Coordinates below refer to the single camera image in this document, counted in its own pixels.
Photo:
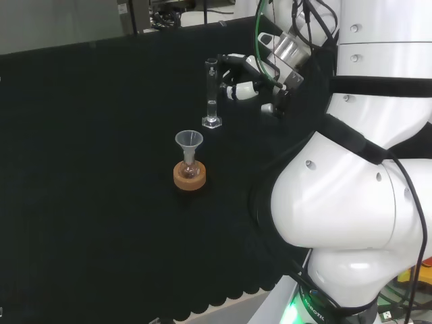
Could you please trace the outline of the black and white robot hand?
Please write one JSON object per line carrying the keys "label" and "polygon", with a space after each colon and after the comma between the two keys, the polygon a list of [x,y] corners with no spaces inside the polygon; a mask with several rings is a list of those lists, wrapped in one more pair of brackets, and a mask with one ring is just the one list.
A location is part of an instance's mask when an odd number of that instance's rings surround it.
{"label": "black and white robot hand", "polygon": [[259,95],[261,90],[273,92],[273,102],[261,106],[263,113],[281,119],[291,96],[302,84],[304,78],[280,58],[269,54],[258,68],[252,55],[219,55],[219,69],[222,73],[220,89],[232,101],[247,101]]}

